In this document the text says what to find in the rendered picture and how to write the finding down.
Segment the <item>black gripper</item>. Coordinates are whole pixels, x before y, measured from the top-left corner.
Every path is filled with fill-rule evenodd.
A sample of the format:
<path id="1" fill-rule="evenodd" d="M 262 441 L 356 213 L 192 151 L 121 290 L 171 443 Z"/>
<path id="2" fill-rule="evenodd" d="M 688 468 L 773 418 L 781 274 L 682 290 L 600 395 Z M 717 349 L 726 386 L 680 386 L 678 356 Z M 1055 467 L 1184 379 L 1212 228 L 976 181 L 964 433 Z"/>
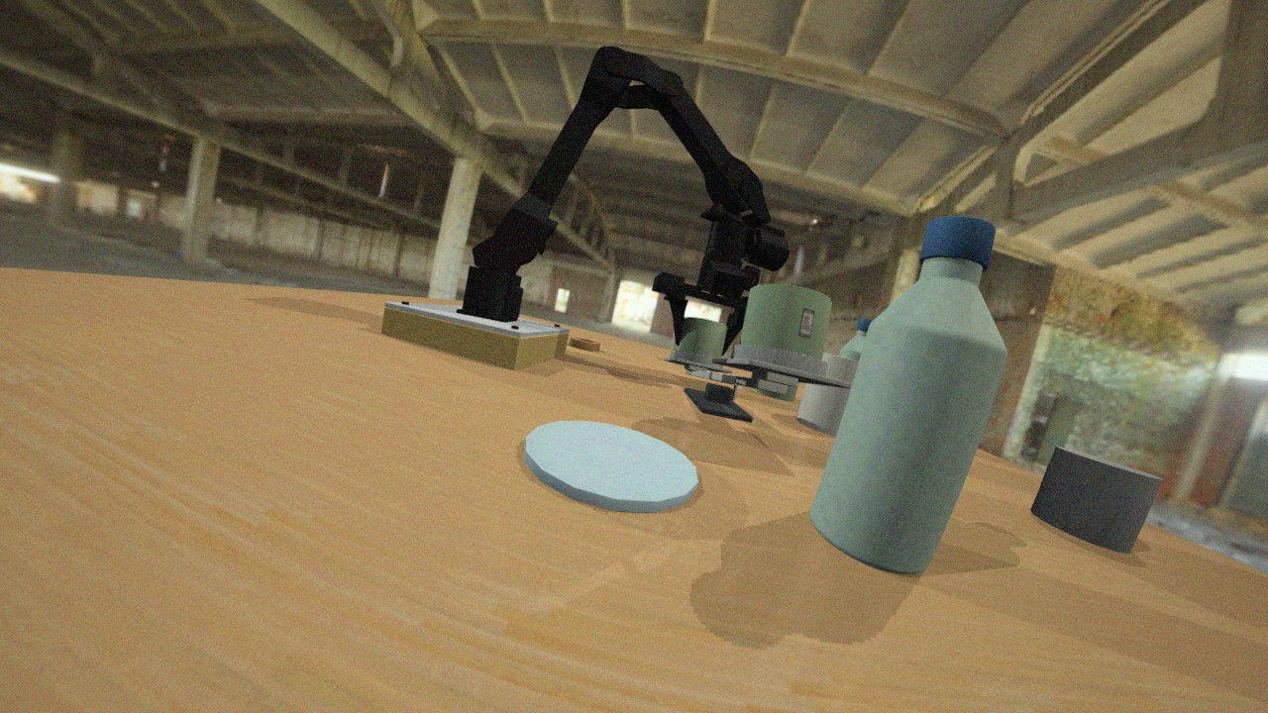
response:
<path id="1" fill-rule="evenodd" d="M 709 247 L 705 250 L 705 252 L 702 252 L 702 261 L 708 258 L 709 252 L 716 252 L 716 260 L 723 260 L 724 263 L 729 263 L 730 256 L 741 258 L 738 252 L 733 252 L 732 250 Z M 737 334 L 743 329 L 746 320 L 746 306 L 749 297 L 742 296 L 741 298 L 735 298 L 733 296 L 723 293 L 720 293 L 720 296 L 716 296 L 716 293 L 709 291 L 708 284 L 697 282 L 696 287 L 691 284 L 685 284 L 683 278 L 673 275 L 670 271 L 661 271 L 661 275 L 654 278 L 654 284 L 652 291 L 667 294 L 663 297 L 663 299 L 670 301 L 671 304 L 672 318 L 675 318 L 676 345 L 678 345 L 681 337 L 683 337 L 683 320 L 686 315 L 686 306 L 689 304 L 689 301 L 686 301 L 686 296 L 700 301 L 709 301 L 716 304 L 724 304 L 727 307 L 735 308 L 734 313 L 728 315 L 727 337 L 723 348 L 723 355 L 728 351 L 728 348 L 730 348 L 734 337 L 737 337 Z M 702 291 L 709 291 L 710 293 Z"/>

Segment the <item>brown ring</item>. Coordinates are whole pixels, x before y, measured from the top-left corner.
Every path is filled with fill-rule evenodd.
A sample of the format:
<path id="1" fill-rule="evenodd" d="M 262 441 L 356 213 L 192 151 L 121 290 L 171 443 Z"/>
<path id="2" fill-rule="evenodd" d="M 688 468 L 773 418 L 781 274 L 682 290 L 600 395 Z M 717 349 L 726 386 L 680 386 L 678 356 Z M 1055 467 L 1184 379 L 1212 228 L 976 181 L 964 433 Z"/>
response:
<path id="1" fill-rule="evenodd" d="M 592 340 L 585 337 L 571 337 L 568 340 L 568 345 L 571 345 L 571 348 L 581 349 L 581 351 L 598 351 L 598 343 L 593 343 Z"/>

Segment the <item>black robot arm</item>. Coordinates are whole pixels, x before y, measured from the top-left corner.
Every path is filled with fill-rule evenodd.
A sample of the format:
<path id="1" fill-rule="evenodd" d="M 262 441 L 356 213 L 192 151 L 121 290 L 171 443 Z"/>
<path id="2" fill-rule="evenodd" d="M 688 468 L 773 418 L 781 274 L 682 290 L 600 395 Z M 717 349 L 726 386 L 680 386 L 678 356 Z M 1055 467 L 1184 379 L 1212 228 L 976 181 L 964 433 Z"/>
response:
<path id="1" fill-rule="evenodd" d="M 644 85 L 629 86 L 631 80 Z M 661 69 L 645 55 L 619 47 L 598 47 L 579 101 L 530 188 L 503 214 L 492 239 L 472 249 L 476 266 L 470 266 L 463 310 L 456 310 L 456 313 L 500 322 L 519 321 L 524 288 L 520 287 L 522 277 L 516 271 L 524 263 L 533 261 L 536 252 L 543 255 L 545 251 L 545 241 L 552 239 L 558 226 L 555 219 L 549 219 L 555 199 L 566 188 L 593 128 L 615 107 L 661 110 L 694 162 L 701 167 L 714 203 L 713 208 L 700 214 L 713 222 L 708 249 L 732 250 L 742 260 L 772 271 L 779 271 L 787 263 L 790 250 L 784 239 L 785 231 L 766 225 L 771 223 L 771 216 L 762 192 L 765 184 L 716 137 L 685 90 L 683 79 Z M 741 217 L 741 212 L 748 209 L 754 214 Z M 716 260 L 716 252 L 709 252 L 697 283 L 708 284 L 709 291 L 716 294 L 741 298 L 743 291 L 758 285 L 761 275 L 758 266 L 739 269 L 741 258 L 730 256 L 729 263 L 724 263 Z"/>

